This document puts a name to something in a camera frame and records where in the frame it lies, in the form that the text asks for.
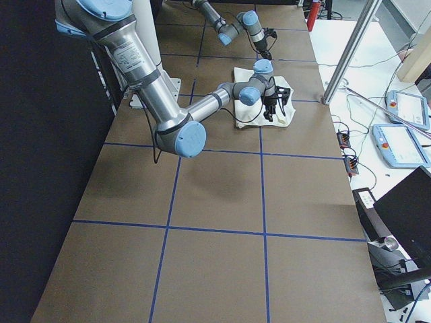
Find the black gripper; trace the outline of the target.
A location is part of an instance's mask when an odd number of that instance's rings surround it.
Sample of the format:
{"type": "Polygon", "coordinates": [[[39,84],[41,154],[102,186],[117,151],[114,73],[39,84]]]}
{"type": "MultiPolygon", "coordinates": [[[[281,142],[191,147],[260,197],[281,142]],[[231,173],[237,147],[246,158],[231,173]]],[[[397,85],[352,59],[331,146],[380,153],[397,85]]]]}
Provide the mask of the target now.
{"type": "Polygon", "coordinates": [[[266,120],[273,122],[273,115],[276,114],[276,105],[284,107],[290,98],[290,88],[276,86],[275,92],[270,96],[263,97],[263,104],[265,105],[265,112],[263,116],[266,120]]]}
{"type": "Polygon", "coordinates": [[[267,38],[271,37],[277,40],[277,32],[273,28],[262,28],[260,32],[252,35],[252,41],[255,46],[255,50],[263,56],[264,59],[269,61],[272,60],[272,55],[270,53],[271,47],[268,46],[267,38]]]}

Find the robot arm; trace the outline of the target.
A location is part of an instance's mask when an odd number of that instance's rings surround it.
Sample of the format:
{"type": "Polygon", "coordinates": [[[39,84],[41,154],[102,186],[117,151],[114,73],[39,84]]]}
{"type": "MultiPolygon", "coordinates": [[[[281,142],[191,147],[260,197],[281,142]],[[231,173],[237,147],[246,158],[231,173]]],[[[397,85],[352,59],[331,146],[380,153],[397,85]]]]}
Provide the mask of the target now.
{"type": "Polygon", "coordinates": [[[242,32],[245,32],[252,49],[263,59],[272,60],[271,47],[268,46],[267,38],[272,37],[277,40],[277,32],[273,28],[264,28],[255,10],[238,13],[229,24],[209,1],[190,1],[190,4],[205,17],[224,46],[228,46],[242,32]]]}
{"type": "Polygon", "coordinates": [[[105,46],[113,65],[129,89],[137,94],[147,113],[156,122],[152,130],[154,148],[181,157],[195,157],[207,138],[202,120],[238,100],[246,106],[260,103],[259,115],[272,121],[278,108],[288,103],[290,90],[276,85],[267,38],[276,31],[263,28],[255,11],[241,12],[235,22],[225,19],[208,1],[191,5],[213,26],[218,39],[229,45],[242,31],[248,34],[262,56],[253,65],[248,81],[223,83],[198,102],[181,108],[160,64],[160,51],[149,1],[56,1],[59,32],[105,46]]]}

